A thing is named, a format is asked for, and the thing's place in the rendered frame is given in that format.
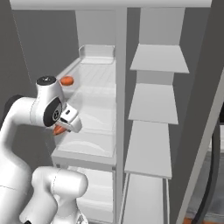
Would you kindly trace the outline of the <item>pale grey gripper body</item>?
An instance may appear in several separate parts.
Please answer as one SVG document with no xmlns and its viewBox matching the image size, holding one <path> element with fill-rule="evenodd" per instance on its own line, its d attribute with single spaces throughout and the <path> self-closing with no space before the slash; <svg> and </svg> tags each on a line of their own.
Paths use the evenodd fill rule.
<svg viewBox="0 0 224 224">
<path fill-rule="evenodd" d="M 75 133 L 80 132 L 82 129 L 81 119 L 78 116 L 76 116 L 71 122 L 65 122 L 62 118 L 60 118 L 58 120 L 58 125 Z"/>
</svg>

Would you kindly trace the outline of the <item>orange squash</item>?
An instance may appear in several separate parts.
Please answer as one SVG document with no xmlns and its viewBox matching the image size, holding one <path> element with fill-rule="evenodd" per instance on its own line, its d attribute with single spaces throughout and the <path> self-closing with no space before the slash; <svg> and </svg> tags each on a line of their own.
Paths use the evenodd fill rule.
<svg viewBox="0 0 224 224">
<path fill-rule="evenodd" d="M 62 126 L 56 125 L 56 126 L 54 127 L 52 133 L 53 133 L 55 136 L 57 136 L 57 135 L 59 135 L 59 134 L 62 134 L 62 133 L 65 132 L 65 131 L 66 131 L 65 128 L 63 128 Z"/>
</svg>

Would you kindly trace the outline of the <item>clear glass fridge shelf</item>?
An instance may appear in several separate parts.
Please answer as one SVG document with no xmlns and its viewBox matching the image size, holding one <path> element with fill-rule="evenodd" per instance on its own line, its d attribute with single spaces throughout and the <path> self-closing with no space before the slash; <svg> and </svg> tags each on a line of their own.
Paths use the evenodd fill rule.
<svg viewBox="0 0 224 224">
<path fill-rule="evenodd" d="M 116 94 L 116 62 L 110 64 L 89 64 L 76 59 L 58 76 L 72 76 L 74 83 L 63 87 L 67 97 L 74 93 L 82 92 L 91 95 L 115 95 Z"/>
<path fill-rule="evenodd" d="M 116 147 L 116 89 L 81 87 L 66 94 L 67 102 L 79 110 L 82 129 L 55 137 L 52 160 L 60 163 L 58 153 L 73 152 L 111 158 Z"/>
</svg>

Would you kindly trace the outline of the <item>orange sweet potato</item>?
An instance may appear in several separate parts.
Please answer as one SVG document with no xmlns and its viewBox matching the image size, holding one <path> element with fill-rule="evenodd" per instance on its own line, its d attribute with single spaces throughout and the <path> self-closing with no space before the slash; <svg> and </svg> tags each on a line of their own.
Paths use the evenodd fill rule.
<svg viewBox="0 0 224 224">
<path fill-rule="evenodd" d="M 74 78 L 72 76 L 64 76 L 60 79 L 62 86 L 71 86 L 74 84 Z"/>
</svg>

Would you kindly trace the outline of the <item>white freezer drawer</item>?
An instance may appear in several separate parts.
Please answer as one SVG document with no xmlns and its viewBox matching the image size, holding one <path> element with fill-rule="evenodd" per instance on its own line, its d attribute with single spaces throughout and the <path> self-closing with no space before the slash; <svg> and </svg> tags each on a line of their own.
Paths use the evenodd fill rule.
<svg viewBox="0 0 224 224">
<path fill-rule="evenodd" d="M 74 166 L 69 166 L 68 169 L 83 173 L 88 179 L 86 193 L 77 199 L 80 210 L 89 220 L 112 223 L 112 173 Z"/>
</svg>

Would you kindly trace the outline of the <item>white door shelf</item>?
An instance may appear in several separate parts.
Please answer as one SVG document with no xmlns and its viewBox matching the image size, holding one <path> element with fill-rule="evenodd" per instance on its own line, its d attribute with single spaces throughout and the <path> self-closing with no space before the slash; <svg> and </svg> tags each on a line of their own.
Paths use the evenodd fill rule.
<svg viewBox="0 0 224 224">
<path fill-rule="evenodd" d="M 186 60 L 179 45 L 139 44 L 130 69 L 137 71 L 189 73 Z"/>
<path fill-rule="evenodd" d="M 178 124 L 173 86 L 137 83 L 130 106 L 129 119 Z"/>
<path fill-rule="evenodd" d="M 167 123 L 133 122 L 125 171 L 162 179 L 172 178 Z"/>
<path fill-rule="evenodd" d="M 168 180 L 128 173 L 117 224 L 170 224 Z"/>
</svg>

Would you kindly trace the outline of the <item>grey fridge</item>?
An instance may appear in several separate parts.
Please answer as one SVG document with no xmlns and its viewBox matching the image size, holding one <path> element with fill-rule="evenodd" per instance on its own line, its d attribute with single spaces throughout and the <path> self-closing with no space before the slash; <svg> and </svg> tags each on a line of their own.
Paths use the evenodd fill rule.
<svg viewBox="0 0 224 224">
<path fill-rule="evenodd" d="M 85 44 L 113 45 L 116 42 L 116 13 L 108 10 L 24 10 L 10 0 L 24 61 L 19 76 L 29 81 L 27 87 L 36 94 L 35 81 L 44 74 L 56 75 L 78 58 L 78 48 Z M 179 44 L 190 74 L 174 78 L 174 94 L 178 106 L 179 126 L 172 125 L 171 164 L 176 172 L 184 161 L 183 129 L 186 111 L 200 57 L 200 48 L 206 29 L 212 0 L 167 0 L 185 5 L 159 6 L 161 13 L 141 14 L 139 8 L 129 8 L 127 17 L 128 59 L 134 56 L 137 43 Z"/>
</svg>

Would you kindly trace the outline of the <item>grey fridge door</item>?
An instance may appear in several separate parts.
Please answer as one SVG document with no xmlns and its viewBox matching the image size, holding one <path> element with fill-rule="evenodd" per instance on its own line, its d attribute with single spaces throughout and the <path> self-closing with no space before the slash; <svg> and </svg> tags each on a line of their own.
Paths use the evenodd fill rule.
<svg viewBox="0 0 224 224">
<path fill-rule="evenodd" d="M 156 17 L 161 11 L 159 6 L 185 5 L 184 1 L 169 3 L 167 0 L 147 0 L 146 5 L 138 5 L 141 14 L 148 13 Z M 158 84 L 173 86 L 176 75 L 185 77 L 189 73 L 173 73 L 159 71 L 137 71 L 131 70 L 132 59 L 128 59 L 126 31 L 126 65 L 124 76 L 124 132 L 122 135 L 123 145 L 120 150 L 123 153 L 123 168 L 130 144 L 130 135 L 133 120 L 129 119 L 130 106 L 137 83 Z M 170 224 L 182 224 L 186 214 L 186 209 L 193 189 L 196 185 L 200 169 L 204 162 L 216 123 L 219 121 L 219 113 L 224 101 L 224 0 L 212 0 L 209 14 L 206 21 L 199 60 L 193 79 L 190 101 L 186 111 L 185 125 L 183 129 L 183 143 L 180 149 L 184 152 L 184 161 L 180 164 L 180 169 L 174 171 L 171 165 L 171 179 L 168 179 L 169 205 L 170 205 Z M 172 162 L 171 131 L 172 125 L 168 124 L 170 138 L 170 153 Z"/>
</svg>

